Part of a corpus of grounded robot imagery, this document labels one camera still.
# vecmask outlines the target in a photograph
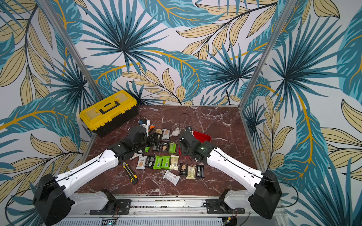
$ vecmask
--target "red container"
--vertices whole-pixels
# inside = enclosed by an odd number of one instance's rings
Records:
[[[204,134],[204,133],[199,133],[199,132],[193,131],[193,135],[194,135],[194,137],[195,137],[196,139],[198,139],[201,143],[204,143],[204,141],[211,142],[211,136],[206,135],[206,134]],[[180,147],[178,148],[178,154],[179,154],[180,156],[182,156],[182,155],[181,155],[181,148],[180,148]]]

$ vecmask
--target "yellow toolbox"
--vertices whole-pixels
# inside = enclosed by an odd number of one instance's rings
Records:
[[[137,116],[136,105],[136,99],[126,91],[121,90],[84,109],[79,116],[89,130],[97,133],[100,137],[104,137]]]

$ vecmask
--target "green snack bar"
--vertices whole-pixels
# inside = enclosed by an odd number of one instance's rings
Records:
[[[163,159],[163,161],[162,161],[161,168],[162,168],[162,169],[167,169],[167,170],[169,170],[169,169],[170,169],[170,159],[171,159],[171,156],[166,156],[166,155],[164,155],[164,156],[162,156],[162,159]]]
[[[176,144],[170,143],[170,149],[168,151],[169,153],[176,153]]]
[[[163,158],[161,156],[157,156],[157,155],[155,157],[156,157],[156,159],[155,159],[155,164],[153,165],[153,169],[160,170]]]

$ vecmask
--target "toolbox handle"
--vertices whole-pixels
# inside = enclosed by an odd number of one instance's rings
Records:
[[[108,110],[106,110],[106,111],[103,111],[102,109],[99,109],[99,112],[101,112],[102,115],[104,115],[105,113],[109,112],[109,111],[112,110],[113,108],[115,108],[115,107],[117,107],[117,106],[120,105],[120,103],[119,103],[118,101],[115,101],[114,104],[115,104],[115,105],[114,105],[113,107],[111,107],[110,109],[108,109]]]

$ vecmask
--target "yellow utility knife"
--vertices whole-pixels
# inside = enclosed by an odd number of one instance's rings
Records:
[[[132,184],[136,184],[138,182],[138,178],[136,176],[136,174],[131,170],[131,168],[129,167],[129,165],[125,162],[122,163],[123,164],[123,168],[125,169],[128,177],[130,178]]]

